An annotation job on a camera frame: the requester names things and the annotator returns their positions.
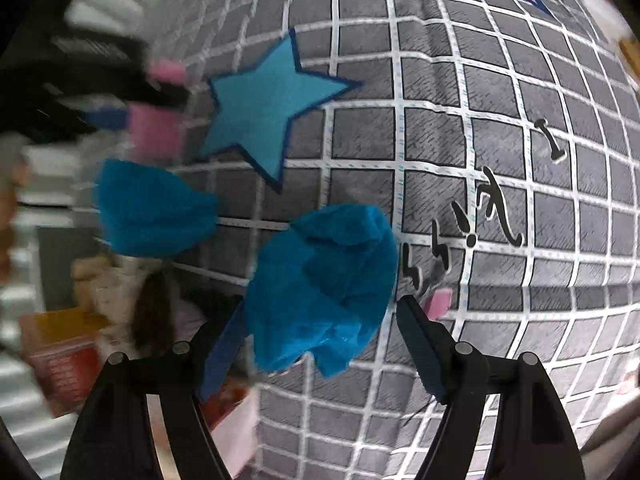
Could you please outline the blue plastic bag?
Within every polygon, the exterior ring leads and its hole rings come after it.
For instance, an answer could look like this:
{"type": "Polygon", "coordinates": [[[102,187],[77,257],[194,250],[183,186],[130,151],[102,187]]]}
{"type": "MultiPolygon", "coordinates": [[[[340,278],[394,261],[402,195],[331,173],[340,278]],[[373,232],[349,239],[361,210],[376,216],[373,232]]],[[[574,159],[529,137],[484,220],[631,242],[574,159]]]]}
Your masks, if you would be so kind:
{"type": "Polygon", "coordinates": [[[397,266],[378,207],[327,206],[292,221],[260,250],[246,289],[255,365],[280,372],[311,353],[324,377],[346,370],[380,328],[397,266]]]}

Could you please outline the red patterned cardboard box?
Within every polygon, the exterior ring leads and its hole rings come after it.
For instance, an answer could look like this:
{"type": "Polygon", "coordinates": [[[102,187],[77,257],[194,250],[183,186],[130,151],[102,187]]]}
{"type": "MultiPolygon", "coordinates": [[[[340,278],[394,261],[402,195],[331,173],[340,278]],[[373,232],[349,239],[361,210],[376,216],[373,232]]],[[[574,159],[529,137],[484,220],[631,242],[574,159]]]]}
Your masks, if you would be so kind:
{"type": "Polygon", "coordinates": [[[82,307],[18,318],[23,360],[52,416],[81,409],[102,367],[96,340],[110,325],[105,316],[82,307]]]}

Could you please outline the pink sponge block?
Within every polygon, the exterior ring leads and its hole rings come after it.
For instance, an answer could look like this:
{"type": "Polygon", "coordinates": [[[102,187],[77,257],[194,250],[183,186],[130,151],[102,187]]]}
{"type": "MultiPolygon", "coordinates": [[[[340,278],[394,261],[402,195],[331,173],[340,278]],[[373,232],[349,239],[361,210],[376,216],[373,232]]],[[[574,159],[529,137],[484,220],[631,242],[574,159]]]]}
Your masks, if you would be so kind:
{"type": "Polygon", "coordinates": [[[183,117],[178,110],[132,103],[128,108],[132,158],[137,162],[168,160],[181,153],[183,117]]]}

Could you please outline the grey grid pattern rug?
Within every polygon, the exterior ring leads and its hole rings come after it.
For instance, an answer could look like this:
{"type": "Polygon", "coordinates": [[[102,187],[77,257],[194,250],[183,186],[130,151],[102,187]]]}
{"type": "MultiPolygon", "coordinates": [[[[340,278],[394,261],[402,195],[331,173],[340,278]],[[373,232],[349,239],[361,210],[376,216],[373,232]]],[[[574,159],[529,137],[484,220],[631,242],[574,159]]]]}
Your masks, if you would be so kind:
{"type": "Polygon", "coordinates": [[[446,406],[398,328],[407,295],[485,356],[536,354],[582,459],[639,348],[639,99],[580,0],[160,0],[144,31],[189,78],[170,166],[219,203],[178,272],[242,298],[257,422],[219,441],[229,478],[419,479],[446,406]],[[311,353],[263,372],[258,254],[343,204],[396,238],[380,328],[335,376],[311,353]]]}

